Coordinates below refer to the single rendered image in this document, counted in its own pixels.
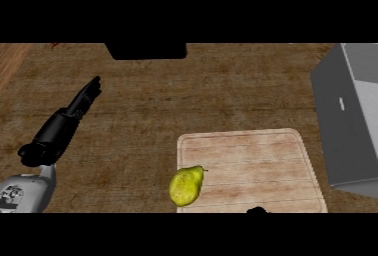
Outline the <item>black box-shaped appliance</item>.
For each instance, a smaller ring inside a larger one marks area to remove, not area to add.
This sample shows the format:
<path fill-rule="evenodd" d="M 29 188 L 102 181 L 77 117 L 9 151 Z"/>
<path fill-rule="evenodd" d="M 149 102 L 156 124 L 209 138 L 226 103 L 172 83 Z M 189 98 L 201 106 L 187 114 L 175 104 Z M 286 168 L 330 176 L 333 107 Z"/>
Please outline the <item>black box-shaped appliance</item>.
<path fill-rule="evenodd" d="M 105 46 L 115 60 L 183 59 L 187 54 L 184 43 L 106 43 Z"/>

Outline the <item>yellow-green pear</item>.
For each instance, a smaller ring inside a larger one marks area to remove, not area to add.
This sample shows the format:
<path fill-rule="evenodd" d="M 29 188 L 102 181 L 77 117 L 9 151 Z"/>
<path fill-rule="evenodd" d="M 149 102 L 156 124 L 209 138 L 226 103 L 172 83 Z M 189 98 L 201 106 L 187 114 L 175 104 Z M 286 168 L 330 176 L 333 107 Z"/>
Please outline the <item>yellow-green pear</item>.
<path fill-rule="evenodd" d="M 190 205 L 201 192 L 203 173 L 202 166 L 181 168 L 174 173 L 168 186 L 168 195 L 177 207 Z"/>

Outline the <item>pale wooden cutting board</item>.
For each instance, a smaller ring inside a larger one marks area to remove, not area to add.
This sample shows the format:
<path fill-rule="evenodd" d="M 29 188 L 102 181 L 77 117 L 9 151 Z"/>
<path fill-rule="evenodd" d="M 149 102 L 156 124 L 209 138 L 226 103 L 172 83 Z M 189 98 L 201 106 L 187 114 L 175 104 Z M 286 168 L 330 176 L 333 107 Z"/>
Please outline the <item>pale wooden cutting board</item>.
<path fill-rule="evenodd" d="M 180 213 L 328 211 L 311 162 L 292 128 L 184 134 L 177 166 L 205 169 L 196 201 Z"/>

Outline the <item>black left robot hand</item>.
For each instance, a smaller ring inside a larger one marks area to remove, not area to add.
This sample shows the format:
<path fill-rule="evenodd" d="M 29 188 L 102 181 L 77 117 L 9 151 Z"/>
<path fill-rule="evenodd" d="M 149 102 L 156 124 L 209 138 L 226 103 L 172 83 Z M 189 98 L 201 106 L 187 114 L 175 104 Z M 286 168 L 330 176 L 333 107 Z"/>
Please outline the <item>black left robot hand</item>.
<path fill-rule="evenodd" d="M 100 77 L 96 76 L 79 90 L 72 102 L 53 113 L 43 124 L 32 141 L 17 151 L 20 163 L 28 167 L 56 163 L 71 143 L 79 121 L 100 91 Z"/>

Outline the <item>grey open box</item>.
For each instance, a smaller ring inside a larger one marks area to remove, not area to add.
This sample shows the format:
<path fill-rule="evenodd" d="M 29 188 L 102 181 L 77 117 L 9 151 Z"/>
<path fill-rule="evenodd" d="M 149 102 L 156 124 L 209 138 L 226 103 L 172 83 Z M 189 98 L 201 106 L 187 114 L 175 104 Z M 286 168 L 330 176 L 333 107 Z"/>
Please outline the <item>grey open box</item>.
<path fill-rule="evenodd" d="M 329 185 L 378 198 L 378 43 L 339 43 L 310 74 Z"/>

